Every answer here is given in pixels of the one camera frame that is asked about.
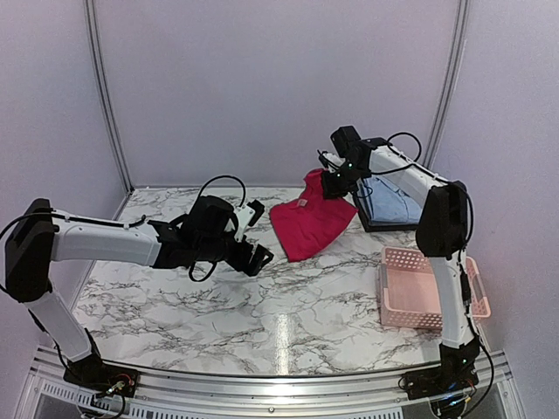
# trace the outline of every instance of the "marble table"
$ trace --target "marble table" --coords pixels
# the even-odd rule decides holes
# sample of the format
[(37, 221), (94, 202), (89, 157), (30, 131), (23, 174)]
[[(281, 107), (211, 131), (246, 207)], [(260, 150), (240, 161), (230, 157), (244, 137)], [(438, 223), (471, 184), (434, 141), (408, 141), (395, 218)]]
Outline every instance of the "marble table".
[[(240, 195), (234, 188), (208, 191), (231, 202)], [(268, 211), (301, 191), (249, 188), (248, 199)], [(145, 214), (168, 221), (190, 210), (196, 195), (197, 189), (139, 189), (121, 220)], [(356, 216), (321, 254), (293, 264), (267, 212), (247, 236), (275, 254), (257, 277), (221, 263), (210, 279), (193, 283), (184, 269), (97, 262), (74, 314), (105, 358), (190, 372), (339, 374), (438, 358), (438, 333), (380, 324), (381, 249), (412, 247), (412, 233), (366, 233)]]

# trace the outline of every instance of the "vertical metal post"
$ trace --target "vertical metal post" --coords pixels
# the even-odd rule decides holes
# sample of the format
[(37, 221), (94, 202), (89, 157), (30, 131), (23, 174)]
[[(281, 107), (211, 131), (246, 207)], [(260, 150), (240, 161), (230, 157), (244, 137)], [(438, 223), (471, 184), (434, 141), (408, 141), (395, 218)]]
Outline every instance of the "vertical metal post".
[(435, 155), (445, 127), (446, 115), (448, 114), (452, 93), (456, 86), (460, 61), (464, 51), (469, 10), (470, 0), (459, 0), (456, 23), (452, 35), (451, 53), (448, 59), (448, 66), (446, 67), (445, 83), (443, 84), (443, 92), (438, 101), (437, 114), (431, 128), (431, 133), (429, 134), (429, 142), (427, 143), (427, 149), (425, 150), (423, 160), (423, 164), (427, 168), (431, 168), (435, 161)]
[(122, 185), (127, 194), (130, 194), (134, 190), (134, 186), (130, 179), (128, 165), (126, 163), (124, 151), (122, 149), (121, 136), (116, 125), (113, 106), (111, 104), (111, 98), (108, 91), (107, 76), (105, 75), (105, 66), (103, 64), (103, 56), (101, 54), (99, 26), (97, 24), (95, 2), (93, 0), (84, 0), (84, 8), (86, 12), (86, 26), (87, 35), (89, 37), (89, 47), (92, 53), (93, 74), (95, 76), (95, 82), (99, 90), (101, 109), (103, 112), (105, 123), (107, 125), (108, 138), (111, 144), (111, 149), (113, 150), (114, 159), (116, 161), (116, 166), (119, 171)]

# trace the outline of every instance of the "red cloth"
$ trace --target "red cloth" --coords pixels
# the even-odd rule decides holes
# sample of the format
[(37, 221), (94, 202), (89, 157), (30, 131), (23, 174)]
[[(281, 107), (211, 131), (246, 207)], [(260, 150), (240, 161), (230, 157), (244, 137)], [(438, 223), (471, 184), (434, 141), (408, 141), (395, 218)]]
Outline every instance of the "red cloth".
[(317, 168), (307, 174), (307, 187), (298, 199), (270, 210), (273, 229), (289, 262), (311, 258), (325, 249), (357, 213), (357, 208), (343, 198), (322, 197), (323, 171)]

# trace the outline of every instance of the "pink plastic basket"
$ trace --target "pink plastic basket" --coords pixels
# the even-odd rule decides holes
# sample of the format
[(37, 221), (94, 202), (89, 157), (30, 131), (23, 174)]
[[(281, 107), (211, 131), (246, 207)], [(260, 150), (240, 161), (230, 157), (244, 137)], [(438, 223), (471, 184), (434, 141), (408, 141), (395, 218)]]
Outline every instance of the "pink plastic basket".
[[(478, 266), (466, 259), (472, 286), (472, 314), (486, 319), (491, 308)], [(438, 301), (437, 281), (429, 259), (421, 251), (385, 247), (380, 281), (381, 323), (385, 326), (441, 329), (443, 321)]]

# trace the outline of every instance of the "folded blue clothing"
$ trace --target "folded blue clothing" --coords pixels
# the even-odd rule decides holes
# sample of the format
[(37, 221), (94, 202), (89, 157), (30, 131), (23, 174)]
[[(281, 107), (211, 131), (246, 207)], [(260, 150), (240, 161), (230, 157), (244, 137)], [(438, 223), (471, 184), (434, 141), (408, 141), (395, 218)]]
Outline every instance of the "folded blue clothing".
[(361, 203), (373, 223), (418, 223), (421, 217), (418, 203), (386, 179), (377, 176), (363, 179), (359, 196), (366, 196), (361, 198)]

